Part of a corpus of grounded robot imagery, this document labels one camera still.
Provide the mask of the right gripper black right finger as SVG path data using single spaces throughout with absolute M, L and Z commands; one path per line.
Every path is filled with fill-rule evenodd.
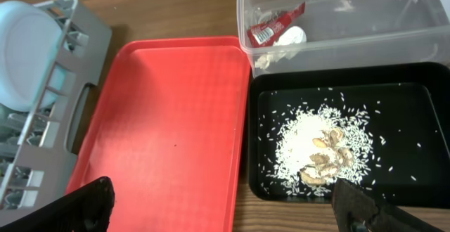
M 346 179 L 338 179 L 331 205 L 339 232 L 440 232 L 441 230 L 404 210 L 366 195 Z

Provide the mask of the red snack wrapper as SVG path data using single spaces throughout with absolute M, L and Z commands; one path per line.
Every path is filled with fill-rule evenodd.
M 247 30 L 250 45 L 253 48 L 272 46 L 287 28 L 305 12 L 305 7 L 306 3 L 303 2 L 291 11 L 284 11 L 269 21 L 251 26 Z

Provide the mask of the rice and food scraps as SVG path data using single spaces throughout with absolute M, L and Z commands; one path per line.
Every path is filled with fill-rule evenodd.
M 419 132 L 406 107 L 348 107 L 345 94 L 265 91 L 256 104 L 253 184 L 267 199 L 328 198 L 338 179 L 387 195 L 410 160 L 405 140 Z

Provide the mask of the white paper napkin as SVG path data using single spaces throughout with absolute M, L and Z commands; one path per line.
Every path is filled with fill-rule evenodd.
M 292 26 L 287 29 L 274 43 L 273 46 L 290 46 L 294 44 L 302 44 L 307 42 L 307 36 L 304 30 L 298 26 Z M 270 64 L 286 58 L 292 59 L 297 55 L 296 51 L 281 51 L 278 53 L 266 53 L 260 56 L 255 61 L 255 67 L 260 69 L 267 69 Z

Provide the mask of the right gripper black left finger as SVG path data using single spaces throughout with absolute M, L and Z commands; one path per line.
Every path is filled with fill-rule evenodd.
M 113 183 L 102 176 L 2 226 L 1 232 L 106 232 L 114 205 Z

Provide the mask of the large light blue plate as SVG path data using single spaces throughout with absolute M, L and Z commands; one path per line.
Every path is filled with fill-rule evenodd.
M 61 36 L 57 22 L 39 8 L 21 1 L 1 3 L 1 104 L 30 111 Z

